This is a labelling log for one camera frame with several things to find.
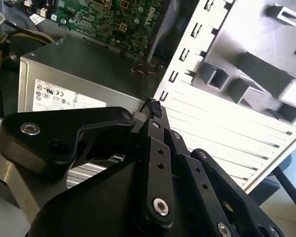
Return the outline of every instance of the floor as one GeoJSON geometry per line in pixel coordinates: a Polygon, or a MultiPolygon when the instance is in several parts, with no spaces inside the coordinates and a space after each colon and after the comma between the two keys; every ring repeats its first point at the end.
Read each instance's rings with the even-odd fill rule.
{"type": "MultiPolygon", "coordinates": [[[[292,163],[285,170],[285,174],[296,187],[296,150],[292,153],[292,163]]],[[[280,227],[286,237],[296,237],[296,206],[282,187],[264,202],[261,208],[280,227]]]]}

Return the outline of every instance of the electronic component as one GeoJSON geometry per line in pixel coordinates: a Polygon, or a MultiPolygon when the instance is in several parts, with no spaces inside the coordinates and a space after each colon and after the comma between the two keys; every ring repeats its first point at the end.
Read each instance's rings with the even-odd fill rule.
{"type": "Polygon", "coordinates": [[[123,32],[126,32],[126,31],[127,31],[127,25],[124,24],[124,23],[121,23],[121,24],[119,25],[119,30],[120,30],[120,31],[123,31],[123,32]]]}
{"type": "Polygon", "coordinates": [[[129,2],[124,1],[124,0],[120,3],[120,6],[123,7],[123,8],[125,8],[125,9],[128,8],[128,5],[129,5],[129,2]]]}
{"type": "Polygon", "coordinates": [[[142,57],[150,55],[155,47],[158,27],[171,0],[158,4],[151,0],[22,1],[17,0],[17,4],[30,12],[142,57]],[[142,40],[133,45],[139,37],[142,40]]]}
{"type": "Polygon", "coordinates": [[[47,8],[42,8],[41,10],[40,10],[40,16],[42,16],[42,17],[46,17],[47,16],[47,8]]]}
{"type": "Polygon", "coordinates": [[[33,4],[32,0],[25,0],[25,1],[24,1],[24,6],[31,7],[32,4],[33,4]]]}

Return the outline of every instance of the screw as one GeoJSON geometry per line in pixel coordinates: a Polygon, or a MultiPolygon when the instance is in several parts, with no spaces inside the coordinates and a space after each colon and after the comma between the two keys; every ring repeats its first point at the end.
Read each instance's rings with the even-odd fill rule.
{"type": "Polygon", "coordinates": [[[21,131],[27,135],[35,136],[40,133],[40,128],[35,123],[25,122],[20,127],[21,131]]]}
{"type": "Polygon", "coordinates": [[[219,233],[222,235],[222,237],[231,237],[231,233],[230,230],[227,228],[227,226],[225,226],[224,223],[219,222],[217,224],[219,233]]]}
{"type": "Polygon", "coordinates": [[[174,135],[177,139],[180,139],[180,138],[181,138],[180,135],[179,135],[178,133],[176,133],[176,132],[174,132],[173,135],[174,135]]]}
{"type": "Polygon", "coordinates": [[[157,124],[156,122],[153,122],[153,123],[152,123],[152,125],[153,125],[153,126],[155,126],[155,127],[157,127],[157,128],[159,128],[159,127],[160,127],[160,125],[159,125],[159,124],[157,124]]]}
{"type": "Polygon", "coordinates": [[[65,18],[62,18],[62,19],[60,19],[60,23],[63,24],[63,25],[65,25],[67,23],[67,21],[66,21],[65,18]]]}
{"type": "Polygon", "coordinates": [[[279,233],[276,231],[276,229],[274,229],[273,226],[270,226],[270,230],[276,237],[280,237],[279,233]]]}
{"type": "Polygon", "coordinates": [[[129,113],[127,112],[123,112],[122,113],[123,117],[126,118],[126,119],[131,119],[132,117],[129,115],[129,113]]]}
{"type": "Polygon", "coordinates": [[[199,152],[203,159],[207,159],[207,155],[204,152],[199,152]]]}
{"type": "Polygon", "coordinates": [[[160,198],[155,198],[152,202],[152,206],[160,216],[166,216],[169,214],[169,207],[167,203],[160,198]]]}

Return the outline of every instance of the gray metal panel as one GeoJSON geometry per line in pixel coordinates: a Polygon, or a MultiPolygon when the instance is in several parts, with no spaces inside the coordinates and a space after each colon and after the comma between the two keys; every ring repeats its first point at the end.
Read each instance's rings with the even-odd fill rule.
{"type": "MultiPolygon", "coordinates": [[[[296,27],[286,26],[267,16],[267,10],[274,4],[296,12],[296,1],[292,0],[237,0],[204,61],[224,68],[232,82],[239,77],[246,77],[236,65],[239,56],[249,51],[274,67],[296,76],[296,27]]],[[[217,92],[206,86],[201,89],[230,100],[225,90],[217,92]]],[[[265,92],[264,105],[255,110],[261,113],[265,113],[267,108],[278,110],[282,103],[261,89],[265,92]]]]}
{"type": "Polygon", "coordinates": [[[229,75],[224,69],[211,65],[209,63],[202,63],[198,69],[197,74],[192,80],[192,85],[196,88],[201,88],[203,80],[206,86],[215,88],[219,91],[223,90],[227,84],[229,75]]]}
{"type": "Polygon", "coordinates": [[[290,82],[295,79],[249,52],[239,58],[237,67],[275,98],[278,98],[290,82]]]}
{"type": "MultiPolygon", "coordinates": [[[[33,108],[39,79],[85,96],[135,111],[143,102],[142,77],[132,75],[135,61],[83,39],[68,37],[21,58],[18,111],[33,108]]],[[[156,84],[152,84],[152,93],[156,84]]]]}
{"type": "Polygon", "coordinates": [[[270,112],[277,119],[288,121],[291,123],[294,123],[296,121],[296,106],[293,107],[287,104],[283,104],[279,110],[270,112]]]}

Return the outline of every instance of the hole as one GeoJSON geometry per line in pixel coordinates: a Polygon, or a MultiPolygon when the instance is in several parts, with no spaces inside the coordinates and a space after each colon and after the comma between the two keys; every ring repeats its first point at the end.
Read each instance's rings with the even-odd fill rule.
{"type": "Polygon", "coordinates": [[[179,59],[180,59],[182,62],[184,62],[184,61],[186,60],[188,54],[189,54],[189,50],[186,51],[186,48],[184,48],[184,49],[183,49],[183,52],[182,52],[182,54],[181,54],[181,56],[180,56],[179,59]]]}
{"type": "Polygon", "coordinates": [[[207,0],[204,10],[210,11],[212,6],[214,5],[215,0],[207,0]]]}
{"type": "Polygon", "coordinates": [[[171,76],[169,78],[170,82],[174,82],[176,80],[178,74],[179,74],[179,73],[176,73],[175,76],[174,76],[174,73],[175,73],[175,71],[172,72],[172,74],[171,74],[171,76]]]}
{"type": "Polygon", "coordinates": [[[165,205],[162,202],[158,202],[157,206],[159,207],[160,210],[166,209],[165,205]]]}
{"type": "Polygon", "coordinates": [[[163,91],[159,100],[164,102],[166,100],[168,94],[169,94],[168,92],[163,91]]]}
{"type": "Polygon", "coordinates": [[[49,149],[52,153],[58,156],[63,156],[68,152],[67,144],[60,140],[53,140],[49,142],[49,149]]]}
{"type": "Polygon", "coordinates": [[[202,29],[202,25],[200,25],[200,26],[198,27],[198,29],[197,29],[197,27],[198,27],[198,23],[195,24],[195,27],[194,27],[193,32],[192,32],[192,34],[191,34],[191,36],[192,36],[193,38],[197,38],[199,32],[200,32],[201,29],[202,29]]]}
{"type": "Polygon", "coordinates": [[[164,165],[162,163],[160,163],[160,162],[157,164],[157,166],[158,166],[159,169],[164,169],[164,165]]]}
{"type": "Polygon", "coordinates": [[[270,237],[270,234],[262,225],[258,225],[258,229],[264,237],[270,237]]]}
{"type": "Polygon", "coordinates": [[[30,130],[30,131],[35,131],[36,129],[35,129],[35,127],[33,126],[33,125],[26,125],[26,130],[30,130]]]}
{"type": "Polygon", "coordinates": [[[228,79],[228,76],[226,75],[226,73],[222,70],[217,69],[213,73],[213,77],[210,82],[210,85],[216,88],[221,88],[227,79],[228,79]]]}

